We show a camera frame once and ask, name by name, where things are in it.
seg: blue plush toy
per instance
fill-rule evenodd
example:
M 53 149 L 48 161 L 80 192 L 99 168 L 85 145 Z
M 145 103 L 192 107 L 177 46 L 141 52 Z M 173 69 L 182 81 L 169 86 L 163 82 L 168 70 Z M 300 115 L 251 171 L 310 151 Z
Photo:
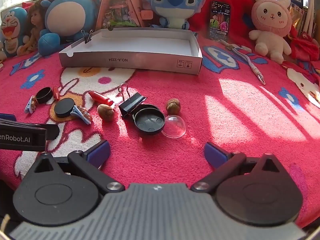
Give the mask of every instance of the blue plush toy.
M 152 27 L 189 29 L 188 18 L 201 11 L 205 0 L 142 0 L 159 16 L 160 26 Z
M 100 0 L 43 0 L 48 7 L 44 17 L 46 29 L 40 32 L 38 51 L 47 56 L 60 49 L 60 37 L 78 41 L 93 28 L 98 16 Z
M 29 41 L 24 35 L 27 15 L 24 8 L 16 7 L 4 16 L 0 29 L 0 60 L 16 56 L 18 47 Z

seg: phone screen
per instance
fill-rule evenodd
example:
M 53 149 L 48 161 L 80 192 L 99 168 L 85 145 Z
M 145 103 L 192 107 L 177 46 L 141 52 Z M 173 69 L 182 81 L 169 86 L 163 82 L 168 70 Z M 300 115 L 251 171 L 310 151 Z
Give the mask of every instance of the phone screen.
M 211 4 L 209 38 L 214 40 L 228 39 L 230 5 L 213 1 Z

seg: marill plush toy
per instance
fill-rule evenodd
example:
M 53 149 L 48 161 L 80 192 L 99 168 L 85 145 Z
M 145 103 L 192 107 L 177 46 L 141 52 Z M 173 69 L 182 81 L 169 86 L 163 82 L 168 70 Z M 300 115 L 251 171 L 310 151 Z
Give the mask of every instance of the marill plush toy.
M 48 7 L 44 17 L 46 29 L 40 32 L 38 51 L 47 56 L 60 48 L 60 38 L 78 41 L 83 38 L 81 31 L 88 32 L 98 16 L 100 0 L 43 0 Z
M 0 60 L 16 56 L 18 47 L 29 41 L 24 35 L 27 15 L 24 8 L 16 7 L 4 16 L 0 29 Z
M 256 40 L 255 51 L 281 64 L 282 53 L 291 54 L 289 44 L 283 39 L 291 29 L 292 20 L 288 7 L 291 0 L 256 0 L 251 18 L 258 30 L 250 31 L 249 38 Z
M 188 18 L 201 11 L 205 0 L 142 0 L 159 16 L 160 26 L 152 27 L 189 29 Z

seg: pink bunny plush toy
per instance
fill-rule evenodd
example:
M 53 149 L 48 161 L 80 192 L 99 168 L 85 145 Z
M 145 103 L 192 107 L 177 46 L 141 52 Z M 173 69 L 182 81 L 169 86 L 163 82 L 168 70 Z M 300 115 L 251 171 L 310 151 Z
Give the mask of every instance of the pink bunny plush toy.
M 257 30 L 249 32 L 249 38 L 256 41 L 255 51 L 281 64 L 282 53 L 291 54 L 289 44 L 283 39 L 291 29 L 292 20 L 288 7 L 291 0 L 256 0 L 251 18 Z

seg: red marker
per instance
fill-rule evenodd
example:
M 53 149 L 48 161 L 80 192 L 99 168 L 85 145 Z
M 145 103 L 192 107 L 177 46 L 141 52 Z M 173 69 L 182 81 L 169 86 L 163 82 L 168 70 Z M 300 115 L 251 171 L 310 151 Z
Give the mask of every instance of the red marker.
M 53 93 L 54 99 L 57 100 L 57 101 L 59 101 L 59 100 L 60 100 L 59 90 L 58 90 L 56 87 L 54 87 L 54 88 L 52 89 L 52 93 Z
M 96 91 L 89 91 L 89 95 L 91 96 L 91 98 L 94 101 L 97 101 L 100 104 L 104 104 L 104 105 L 108 105 L 108 106 L 112 106 L 112 104 L 113 104 L 113 101 L 110 98 L 108 98 L 108 97 L 106 97 Z

